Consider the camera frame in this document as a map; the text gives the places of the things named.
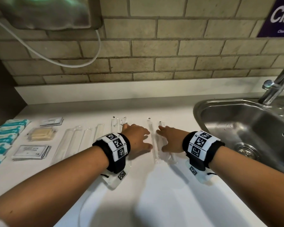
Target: faucet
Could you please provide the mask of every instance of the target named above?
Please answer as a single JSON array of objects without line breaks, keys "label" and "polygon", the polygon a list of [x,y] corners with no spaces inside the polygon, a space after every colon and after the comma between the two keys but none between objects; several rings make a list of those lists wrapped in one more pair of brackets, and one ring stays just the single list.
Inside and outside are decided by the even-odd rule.
[{"label": "faucet", "polygon": [[262,85],[262,88],[265,89],[266,92],[258,102],[265,106],[269,106],[284,90],[284,69],[280,75],[278,75],[275,81],[266,80]]}]

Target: purple sign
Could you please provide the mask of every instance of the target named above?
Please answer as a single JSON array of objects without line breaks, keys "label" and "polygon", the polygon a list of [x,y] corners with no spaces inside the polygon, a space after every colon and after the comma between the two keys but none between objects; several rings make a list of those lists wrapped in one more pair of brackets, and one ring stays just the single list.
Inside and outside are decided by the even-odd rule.
[{"label": "purple sign", "polygon": [[284,38],[284,0],[276,0],[264,22],[258,34],[258,38],[265,37]]}]

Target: stack of cards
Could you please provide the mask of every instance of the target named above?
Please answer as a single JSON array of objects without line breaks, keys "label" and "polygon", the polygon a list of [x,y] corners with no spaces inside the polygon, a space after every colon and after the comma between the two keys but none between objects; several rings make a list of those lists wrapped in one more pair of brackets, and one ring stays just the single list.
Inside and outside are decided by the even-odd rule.
[{"label": "stack of cards", "polygon": [[51,146],[21,145],[12,156],[13,161],[45,159]]},{"label": "stack of cards", "polygon": [[30,141],[48,141],[52,140],[57,130],[52,127],[48,128],[34,128],[28,135]]},{"label": "stack of cards", "polygon": [[64,120],[63,117],[46,119],[41,122],[40,126],[41,127],[60,126],[63,120]]}]

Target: backsplash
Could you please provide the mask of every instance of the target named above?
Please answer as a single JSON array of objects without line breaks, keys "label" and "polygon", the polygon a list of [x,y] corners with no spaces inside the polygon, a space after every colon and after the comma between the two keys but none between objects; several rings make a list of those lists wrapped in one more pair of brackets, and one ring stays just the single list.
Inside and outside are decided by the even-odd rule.
[{"label": "backsplash", "polygon": [[[256,38],[275,0],[100,0],[102,50],[82,68],[39,59],[0,27],[0,59],[19,85],[276,76],[284,38]],[[0,21],[11,27],[0,13]],[[38,52],[82,64],[94,30],[13,31]]]}]

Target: sink basin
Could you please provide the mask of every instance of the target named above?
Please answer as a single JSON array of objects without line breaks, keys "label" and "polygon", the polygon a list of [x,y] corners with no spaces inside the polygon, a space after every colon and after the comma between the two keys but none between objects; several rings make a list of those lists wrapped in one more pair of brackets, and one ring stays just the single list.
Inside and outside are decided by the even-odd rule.
[{"label": "sink basin", "polygon": [[271,107],[257,99],[202,101],[193,113],[228,148],[284,173],[284,97]]}]

